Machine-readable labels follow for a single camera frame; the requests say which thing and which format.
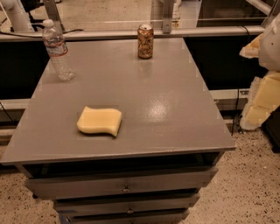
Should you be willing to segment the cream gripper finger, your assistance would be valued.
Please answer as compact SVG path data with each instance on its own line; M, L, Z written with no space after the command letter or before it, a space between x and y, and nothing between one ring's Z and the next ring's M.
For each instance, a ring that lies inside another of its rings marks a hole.
M252 59L259 57L259 48L260 48L260 40L262 38L262 34L258 35L254 38L250 43L244 46L240 50L240 55L244 58Z
M280 73L269 71L263 78L255 77L250 85L248 102L241 113L240 126L255 130L280 106Z

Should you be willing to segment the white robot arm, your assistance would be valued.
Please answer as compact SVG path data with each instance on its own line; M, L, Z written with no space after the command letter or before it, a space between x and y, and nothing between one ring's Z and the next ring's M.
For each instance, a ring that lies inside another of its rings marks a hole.
M253 79L248 102L241 112L241 128L255 130L280 106L280 14L262 34L241 49L240 55L258 58L259 65L268 70L263 78Z

